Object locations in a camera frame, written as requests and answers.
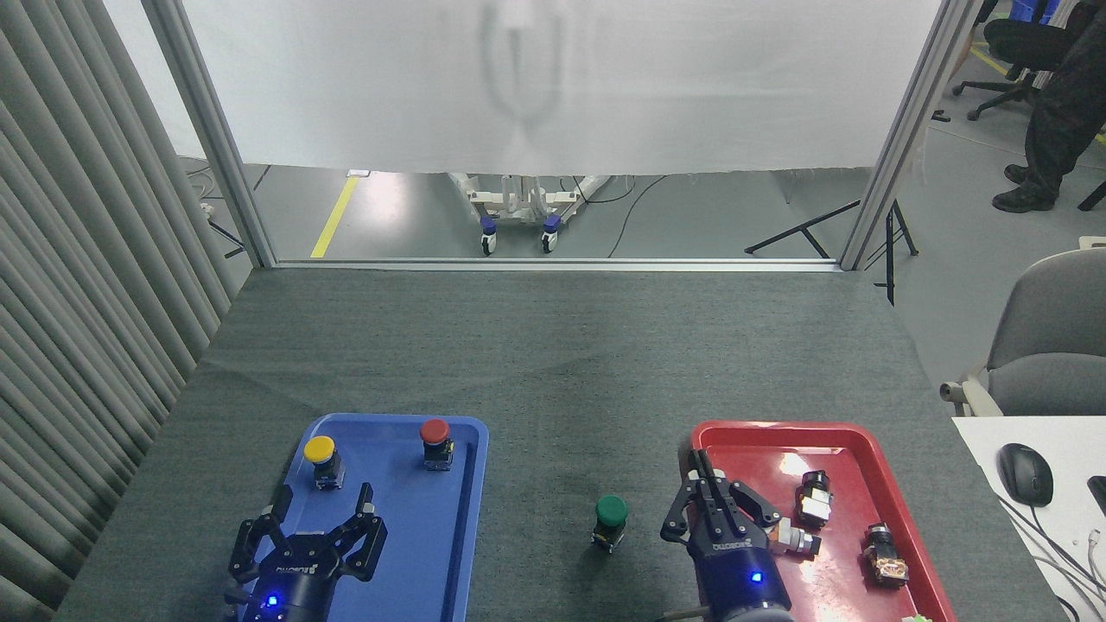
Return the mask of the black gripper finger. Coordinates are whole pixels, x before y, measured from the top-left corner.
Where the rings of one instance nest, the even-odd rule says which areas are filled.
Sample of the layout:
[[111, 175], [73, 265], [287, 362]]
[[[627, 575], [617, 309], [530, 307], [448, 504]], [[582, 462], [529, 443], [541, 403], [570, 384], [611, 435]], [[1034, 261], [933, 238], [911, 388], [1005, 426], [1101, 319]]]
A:
[[255, 560], [262, 539], [269, 538], [276, 554], [290, 556], [292, 552], [288, 537], [281, 529], [281, 523], [291, 507], [293, 493], [288, 485], [279, 485], [272, 493], [271, 500], [255, 519], [246, 519], [238, 527], [232, 558], [228, 563], [229, 574], [237, 584], [246, 584], [260, 576], [260, 564]]
[[702, 516], [714, 541], [766, 541], [783, 518], [778, 506], [749, 484], [714, 468], [707, 450], [702, 450]]
[[332, 545], [340, 554], [340, 574], [371, 582], [388, 537], [384, 519], [372, 502], [374, 489], [363, 483], [349, 518], [332, 530]]
[[696, 516], [702, 505], [707, 477], [708, 468], [703, 463], [703, 450], [688, 450], [684, 480], [662, 519], [661, 540], [687, 545]]

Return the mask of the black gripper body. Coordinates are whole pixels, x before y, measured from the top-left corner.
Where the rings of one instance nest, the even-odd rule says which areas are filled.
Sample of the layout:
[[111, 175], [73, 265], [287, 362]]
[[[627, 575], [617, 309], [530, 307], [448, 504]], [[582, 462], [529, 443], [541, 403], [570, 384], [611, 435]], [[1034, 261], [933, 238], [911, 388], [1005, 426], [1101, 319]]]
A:
[[688, 551], [708, 621], [793, 621], [791, 599], [763, 530], [692, 531]]
[[259, 563], [241, 621], [325, 621], [340, 581], [342, 556], [324, 533], [288, 536]]

